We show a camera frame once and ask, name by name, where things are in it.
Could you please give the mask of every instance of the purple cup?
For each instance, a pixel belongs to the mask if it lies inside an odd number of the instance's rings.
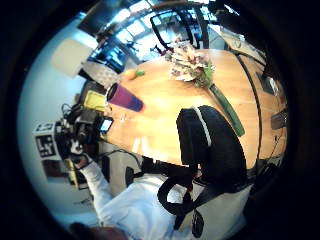
[[[107,91],[107,102],[124,107],[136,112],[140,112],[143,108],[143,102],[129,92],[126,88],[114,83]]]

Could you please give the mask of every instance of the white wall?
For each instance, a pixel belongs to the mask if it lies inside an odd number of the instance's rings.
[[[84,79],[70,79],[50,64],[50,58],[58,44],[67,37],[92,43],[92,38],[76,28],[80,19],[73,20],[52,38],[39,53],[30,68],[23,86],[18,112],[19,149],[26,173],[34,189],[53,216],[67,226],[74,220],[88,224],[96,223],[91,205],[77,204],[89,197],[88,190],[77,190],[67,179],[50,182],[43,171],[32,131],[36,125],[55,122],[62,116],[63,103],[73,104]]]

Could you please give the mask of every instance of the flower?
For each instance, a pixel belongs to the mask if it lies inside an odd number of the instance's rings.
[[[177,42],[173,52],[167,52],[165,60],[174,63],[170,74],[175,80],[194,81],[196,87],[211,84],[214,66],[206,54],[196,51],[189,42]]]

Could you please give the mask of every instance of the wooden desk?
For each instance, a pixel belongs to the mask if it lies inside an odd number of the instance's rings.
[[[216,70],[214,83],[228,98],[237,112],[245,135],[240,137],[247,167],[251,168],[257,157],[259,125],[255,98],[248,78],[237,58],[224,50],[207,51]],[[217,101],[205,89],[196,88],[193,82],[172,79],[172,63],[164,57],[142,63],[139,68],[145,75],[121,85],[145,103],[141,113],[112,105],[113,123],[105,140],[128,151],[181,165],[180,145],[176,118],[181,108],[192,105],[210,105],[221,112]]]

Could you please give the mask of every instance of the flower bouquet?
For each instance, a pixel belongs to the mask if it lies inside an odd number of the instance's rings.
[[[175,80],[194,81],[196,87],[210,86],[214,66],[206,54],[195,51],[189,42],[178,42],[165,59],[174,63],[170,74]]]
[[[194,81],[196,87],[208,89],[209,93],[216,97],[220,103],[236,134],[239,137],[245,134],[241,121],[232,105],[212,82],[212,72],[215,67],[206,54],[196,51],[189,42],[177,42],[173,52],[167,53],[165,59],[174,63],[170,69],[171,76],[180,81]]]

